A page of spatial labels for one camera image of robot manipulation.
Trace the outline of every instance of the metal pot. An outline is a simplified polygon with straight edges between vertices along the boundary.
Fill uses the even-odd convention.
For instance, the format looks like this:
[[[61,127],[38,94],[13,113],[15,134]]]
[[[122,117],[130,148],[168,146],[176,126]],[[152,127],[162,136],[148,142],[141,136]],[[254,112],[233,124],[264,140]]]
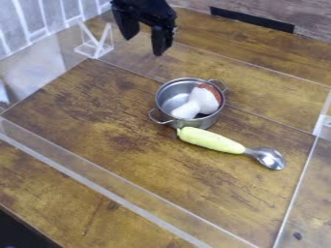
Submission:
[[[217,111],[208,115],[197,114],[197,116],[193,119],[174,118],[170,115],[170,111],[186,102],[190,90],[198,83],[206,83],[212,85],[220,92],[222,96],[222,102],[218,106]],[[161,125],[166,124],[174,129],[182,127],[194,127],[200,129],[206,129],[216,123],[220,117],[221,109],[225,105],[226,89],[228,88],[225,84],[216,79],[210,79],[206,81],[198,78],[185,77],[168,81],[161,85],[161,87],[156,92],[154,103],[157,108],[153,108],[148,112],[148,117],[154,123]],[[158,111],[160,113],[158,115],[161,120],[154,118],[153,114],[156,111]]]

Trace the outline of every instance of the wood grain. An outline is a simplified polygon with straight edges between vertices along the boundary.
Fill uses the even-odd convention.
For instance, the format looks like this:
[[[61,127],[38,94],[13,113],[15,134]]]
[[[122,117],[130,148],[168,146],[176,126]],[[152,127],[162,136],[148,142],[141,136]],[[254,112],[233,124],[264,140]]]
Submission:
[[[129,43],[118,41],[101,61],[162,82],[174,78],[221,79],[228,86],[228,105],[312,131],[326,87],[180,44],[154,57],[148,39],[140,34]]]
[[[329,140],[316,143],[278,247],[326,247],[331,232]]]
[[[208,13],[209,6],[280,20],[296,25],[294,33],[329,42],[329,10],[326,0],[308,1],[220,1],[220,0],[169,0],[170,4]]]
[[[312,136],[226,107],[210,131],[248,146],[270,146],[288,168],[177,140],[146,119],[158,84],[85,61],[5,117],[144,186],[258,246],[269,247],[310,149]]]
[[[192,247],[0,142],[0,206],[61,247]]]
[[[176,12],[177,43],[331,86],[329,44],[181,8],[176,8]],[[110,13],[88,22],[97,36],[105,21],[113,22]]]

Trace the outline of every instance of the white object in pot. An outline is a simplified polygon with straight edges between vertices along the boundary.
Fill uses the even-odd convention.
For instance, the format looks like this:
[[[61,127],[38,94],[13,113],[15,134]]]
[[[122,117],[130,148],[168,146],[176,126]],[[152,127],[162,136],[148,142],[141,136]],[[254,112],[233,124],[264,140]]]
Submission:
[[[188,101],[170,111],[174,118],[192,119],[197,113],[212,114],[221,103],[218,91],[206,83],[200,83],[193,87]]]

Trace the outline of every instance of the metal spoon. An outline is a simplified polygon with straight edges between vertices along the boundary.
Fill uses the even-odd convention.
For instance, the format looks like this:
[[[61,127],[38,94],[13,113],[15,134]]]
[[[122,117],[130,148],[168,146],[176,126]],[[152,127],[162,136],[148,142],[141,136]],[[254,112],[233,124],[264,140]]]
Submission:
[[[273,170],[282,170],[285,168],[281,154],[268,147],[245,148],[244,154],[252,156],[265,167]]]
[[[246,154],[252,156],[262,166],[272,170],[282,170],[285,167],[285,161],[281,154],[270,148],[245,148],[240,143],[224,136],[192,127],[177,129],[177,135],[182,141],[216,151],[237,155]]]

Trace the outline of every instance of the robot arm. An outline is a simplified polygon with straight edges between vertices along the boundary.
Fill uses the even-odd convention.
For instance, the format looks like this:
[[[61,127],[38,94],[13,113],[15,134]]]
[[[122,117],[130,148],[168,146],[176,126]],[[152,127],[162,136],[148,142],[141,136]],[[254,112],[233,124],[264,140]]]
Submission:
[[[177,17],[165,0],[112,0],[112,12],[122,37],[140,32],[140,22],[150,27],[152,51],[156,56],[172,45]]]

